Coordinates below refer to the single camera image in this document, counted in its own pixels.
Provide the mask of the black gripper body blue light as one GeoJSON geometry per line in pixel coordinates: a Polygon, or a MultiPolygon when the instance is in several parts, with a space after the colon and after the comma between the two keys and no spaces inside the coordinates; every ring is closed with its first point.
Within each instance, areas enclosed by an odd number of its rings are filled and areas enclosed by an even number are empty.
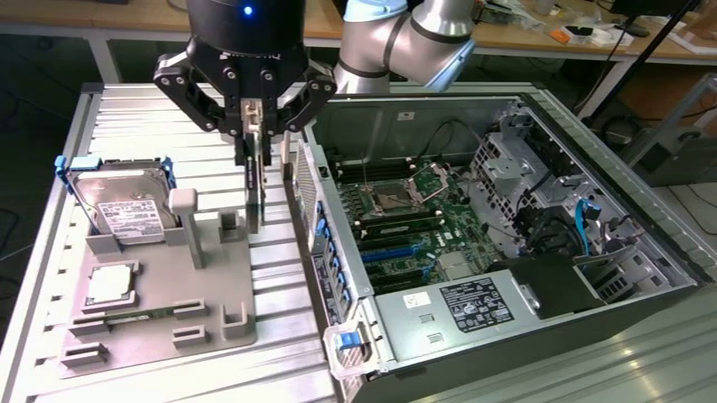
{"type": "Polygon", "coordinates": [[[227,132],[241,128],[241,101],[262,106],[262,133],[283,133],[278,97],[309,67],[305,1],[190,1],[193,67],[226,97],[227,132]]]}

